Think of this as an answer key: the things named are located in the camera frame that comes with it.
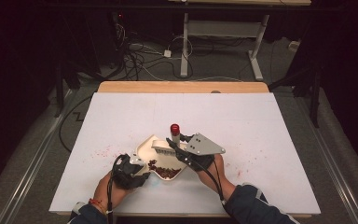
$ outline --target desk leg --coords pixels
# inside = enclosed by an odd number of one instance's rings
[[[261,74],[260,66],[258,65],[256,56],[260,48],[261,41],[263,40],[263,35],[264,32],[266,31],[268,21],[269,21],[269,15],[265,15],[263,21],[260,24],[260,27],[258,28],[257,37],[255,40],[255,47],[253,50],[249,50],[248,52],[249,60],[251,61],[251,66],[255,74],[255,79],[257,81],[263,80],[263,75]]]
[[[183,22],[183,49],[182,49],[182,63],[180,66],[180,77],[187,77],[187,66],[188,66],[188,48],[187,48],[187,38],[188,38],[188,13],[185,13],[185,19]]]

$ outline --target white cord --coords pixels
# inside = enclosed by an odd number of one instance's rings
[[[117,26],[119,27],[119,28],[121,28],[120,29],[120,34],[119,34],[119,36],[118,36],[118,39],[120,39],[121,38],[121,34],[123,34],[123,41],[121,41],[121,44],[120,44],[120,46],[118,46],[119,48],[124,44],[124,39],[126,38],[126,30],[124,29],[124,27],[122,26],[122,25],[120,25],[120,24],[117,24]]]
[[[225,79],[231,79],[231,80],[236,80],[236,81],[239,81],[239,82],[243,82],[242,80],[236,79],[234,77],[205,77],[205,78],[194,79],[194,80],[189,80],[189,81],[202,81],[202,80],[214,79],[214,78],[225,78]]]
[[[173,41],[175,41],[175,40],[177,40],[177,39],[184,39],[184,40],[186,40],[186,41],[188,42],[188,44],[190,44],[190,53],[187,55],[187,57],[190,56],[191,53],[193,53],[193,45],[191,44],[190,40],[187,39],[187,38],[184,38],[184,37],[182,37],[182,36],[180,35],[180,36],[177,36],[176,38],[174,38],[174,39],[171,41],[171,43],[173,43]]]

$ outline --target white table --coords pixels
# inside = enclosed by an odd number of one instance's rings
[[[240,5],[259,5],[273,6],[283,5],[286,7],[309,6],[310,0],[186,0],[186,4],[206,3],[206,4],[240,4]],[[233,37],[255,37],[255,45],[248,51],[249,61],[254,71],[255,79],[263,80],[260,66],[257,61],[257,53],[263,40],[264,32],[267,28],[269,15],[264,15],[261,22],[238,22],[238,21],[190,21],[188,13],[185,13],[183,31],[183,49],[181,62],[181,77],[187,77],[188,66],[188,36],[189,35],[209,35],[209,36],[233,36]]]
[[[170,86],[169,82],[161,84]],[[194,87],[203,83],[176,84],[172,83],[171,91],[189,86],[190,92],[197,92],[202,89]],[[151,91],[147,87],[153,85],[157,87],[158,82],[146,82],[139,90]],[[213,83],[205,85],[216,89]],[[294,216],[320,214],[274,95],[268,92],[95,93],[49,211],[65,214],[77,202],[86,202],[119,154],[130,154],[151,134],[170,137],[172,123],[178,123],[184,134],[202,133],[224,147],[227,178],[234,184],[251,182],[264,191],[271,204]],[[227,215],[217,194],[202,185],[189,168],[173,181],[152,174],[115,214]]]

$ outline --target dark background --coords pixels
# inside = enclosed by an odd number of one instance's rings
[[[287,76],[310,63],[317,62],[322,67],[322,87],[358,153],[358,1],[348,2],[350,6],[344,13],[312,17],[312,20],[308,16],[273,15],[265,39],[301,38]],[[312,2],[315,7],[336,7],[342,3],[342,0]],[[0,0],[0,173],[29,126],[48,106],[58,62],[72,61],[93,73],[99,72],[101,64],[117,59],[111,50],[115,43],[107,13],[74,12],[63,17],[36,4],[30,0],[16,3]],[[129,30],[137,30],[161,43],[169,43],[183,27],[178,14],[123,15]],[[233,16],[231,19],[249,18]],[[78,70],[62,64],[63,78],[71,88],[76,88]]]

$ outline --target white tabletop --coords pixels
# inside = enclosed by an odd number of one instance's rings
[[[234,184],[256,185],[289,214],[321,213],[272,93],[95,93],[49,211],[70,212],[86,202],[119,154],[130,154],[152,134],[170,137],[172,123],[224,147]],[[189,168],[172,181],[152,174],[115,213],[226,215]]]

